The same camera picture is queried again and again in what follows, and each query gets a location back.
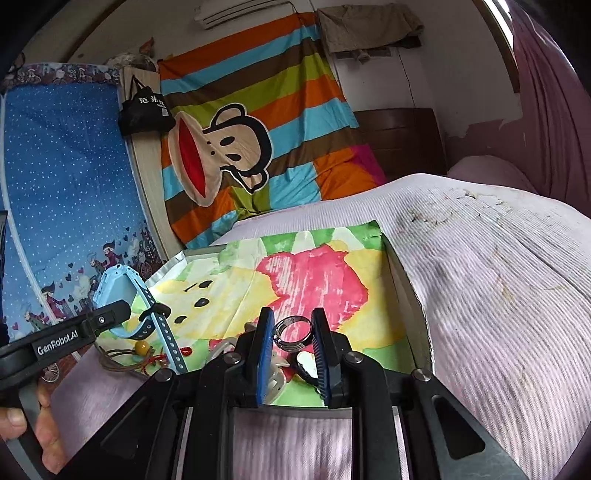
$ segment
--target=electrical wire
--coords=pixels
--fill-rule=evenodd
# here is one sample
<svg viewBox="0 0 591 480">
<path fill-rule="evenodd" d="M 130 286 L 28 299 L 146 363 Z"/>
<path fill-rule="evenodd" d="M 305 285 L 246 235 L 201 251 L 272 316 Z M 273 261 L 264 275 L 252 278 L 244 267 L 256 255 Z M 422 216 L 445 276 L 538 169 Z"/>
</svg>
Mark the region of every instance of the electrical wire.
<svg viewBox="0 0 591 480">
<path fill-rule="evenodd" d="M 397 47 L 396 48 L 396 52 L 398 52 L 398 58 L 400 59 L 400 65 L 402 65 L 402 69 L 404 70 L 404 76 L 407 78 L 407 82 L 408 82 L 408 91 L 410 92 L 410 98 L 413 100 L 413 107 L 417 107 L 416 103 L 414 103 L 414 97 L 413 97 L 413 89 L 410 86 L 410 80 L 408 79 L 408 74 L 406 73 L 406 68 L 404 67 L 404 62 L 402 61 L 402 57 L 400 56 L 400 48 Z"/>
</svg>

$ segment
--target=monkey cartoon print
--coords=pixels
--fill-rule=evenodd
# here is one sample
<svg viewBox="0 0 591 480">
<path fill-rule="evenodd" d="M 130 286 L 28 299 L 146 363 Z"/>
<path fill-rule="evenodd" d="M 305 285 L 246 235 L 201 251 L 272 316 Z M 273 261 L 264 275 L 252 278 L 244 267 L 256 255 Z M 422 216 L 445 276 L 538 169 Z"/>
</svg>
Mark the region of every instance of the monkey cartoon print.
<svg viewBox="0 0 591 480">
<path fill-rule="evenodd" d="M 203 129 L 189 114 L 176 115 L 168 149 L 177 178 L 199 206 L 213 203 L 227 171 L 250 194 L 265 186 L 272 144 L 265 125 L 247 115 L 244 105 L 220 108 Z"/>
</svg>

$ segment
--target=black metal ring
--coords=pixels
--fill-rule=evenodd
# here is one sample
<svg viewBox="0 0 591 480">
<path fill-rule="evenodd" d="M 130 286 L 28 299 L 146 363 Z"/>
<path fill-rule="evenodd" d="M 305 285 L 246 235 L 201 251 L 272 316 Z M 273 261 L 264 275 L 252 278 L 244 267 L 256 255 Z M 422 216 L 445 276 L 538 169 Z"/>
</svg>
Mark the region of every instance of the black metal ring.
<svg viewBox="0 0 591 480">
<path fill-rule="evenodd" d="M 283 333 L 283 331 L 285 331 L 285 329 L 292 323 L 297 322 L 306 322 L 310 326 L 310 331 L 308 332 L 308 335 L 296 342 L 286 342 L 285 340 L 281 340 L 281 334 Z M 304 348 L 306 348 L 309 344 L 312 343 L 313 338 L 314 329 L 312 328 L 312 322 L 309 321 L 306 317 L 303 317 L 302 315 L 291 315 L 289 317 L 285 317 L 283 320 L 277 322 L 275 324 L 275 328 L 273 328 L 273 341 L 275 342 L 275 345 L 277 345 L 284 352 L 301 352 Z"/>
</svg>

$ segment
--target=yellow bead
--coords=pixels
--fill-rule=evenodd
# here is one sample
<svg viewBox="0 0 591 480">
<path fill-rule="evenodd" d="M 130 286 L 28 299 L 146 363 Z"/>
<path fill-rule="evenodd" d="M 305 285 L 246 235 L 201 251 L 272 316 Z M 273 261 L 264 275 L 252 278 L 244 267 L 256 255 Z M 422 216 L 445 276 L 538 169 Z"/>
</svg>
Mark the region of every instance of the yellow bead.
<svg viewBox="0 0 591 480">
<path fill-rule="evenodd" d="M 150 344 L 148 342 L 146 342 L 145 340 L 138 340 L 137 342 L 135 342 L 135 353 L 137 353 L 138 355 L 141 356 L 146 356 L 148 355 L 148 350 L 150 349 Z"/>
</svg>

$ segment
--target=green paint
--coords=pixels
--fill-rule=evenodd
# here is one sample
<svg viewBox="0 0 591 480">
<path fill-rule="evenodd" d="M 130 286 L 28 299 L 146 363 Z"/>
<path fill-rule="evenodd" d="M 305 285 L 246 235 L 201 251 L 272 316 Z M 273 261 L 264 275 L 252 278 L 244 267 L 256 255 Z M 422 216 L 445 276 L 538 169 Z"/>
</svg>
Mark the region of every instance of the green paint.
<svg viewBox="0 0 591 480">
<path fill-rule="evenodd" d="M 296 241 L 297 233 L 280 233 L 279 235 L 262 236 L 261 240 L 267 250 L 267 255 L 277 252 L 291 252 Z"/>
<path fill-rule="evenodd" d="M 369 250 L 382 250 L 384 248 L 382 245 L 382 231 L 375 220 L 363 225 L 348 226 L 347 228 L 365 248 Z"/>
<path fill-rule="evenodd" d="M 240 240 L 230 242 L 226 247 L 217 254 L 217 261 L 219 265 L 211 271 L 211 275 L 219 275 L 226 270 L 232 268 L 233 264 L 238 259 L 238 249 L 240 247 Z"/>
<path fill-rule="evenodd" d="M 191 345 L 193 353 L 184 358 L 187 370 L 192 372 L 203 367 L 207 356 L 209 355 L 209 340 L 197 340 Z"/>
<path fill-rule="evenodd" d="M 271 211 L 268 183 L 253 195 L 241 187 L 231 187 L 230 196 L 236 205 L 239 220 Z"/>
<path fill-rule="evenodd" d="M 283 392 L 272 405 L 283 407 L 324 407 L 322 398 L 312 385 L 304 382 L 298 375 L 287 382 Z"/>
<path fill-rule="evenodd" d="M 142 313 L 147 308 L 148 307 L 144 303 L 144 301 L 142 300 L 142 297 L 140 297 L 139 294 L 136 294 L 135 295 L 135 298 L 134 298 L 134 301 L 131 304 L 131 313 L 135 313 L 136 315 L 139 315 L 140 313 Z"/>
<path fill-rule="evenodd" d="M 194 262 L 190 262 L 185 268 L 183 268 L 183 271 L 177 275 L 177 278 L 175 278 L 175 280 L 187 280 L 187 277 L 189 276 L 189 274 L 191 273 L 191 269 L 193 268 L 193 263 Z"/>
<path fill-rule="evenodd" d="M 382 367 L 409 374 L 415 368 L 413 353 L 406 336 L 393 345 L 383 348 L 366 348 L 364 354 L 377 360 Z"/>
<path fill-rule="evenodd" d="M 335 232 L 334 228 L 323 228 L 321 230 L 310 230 L 312 238 L 314 239 L 314 246 L 327 244 L 332 240 L 332 234 Z"/>
<path fill-rule="evenodd" d="M 247 112 L 253 112 L 278 98 L 296 93 L 304 82 L 316 80 L 324 74 L 327 72 L 324 69 L 322 58 L 318 53 L 314 53 L 304 57 L 299 65 L 289 67 L 271 78 L 211 102 L 175 107 L 172 112 L 173 115 L 180 111 L 187 112 L 204 127 L 210 124 L 213 116 L 223 106 L 230 103 L 241 103 L 246 107 Z"/>
<path fill-rule="evenodd" d="M 113 334 L 111 333 L 111 331 L 110 331 L 110 330 L 106 330 L 106 331 L 104 331 L 103 333 L 101 333 L 101 334 L 99 335 L 99 338 L 108 338 L 108 339 L 110 339 L 110 340 L 116 340 L 116 339 L 118 339 L 119 337 L 117 337 L 117 336 L 113 335 Z"/>
</svg>

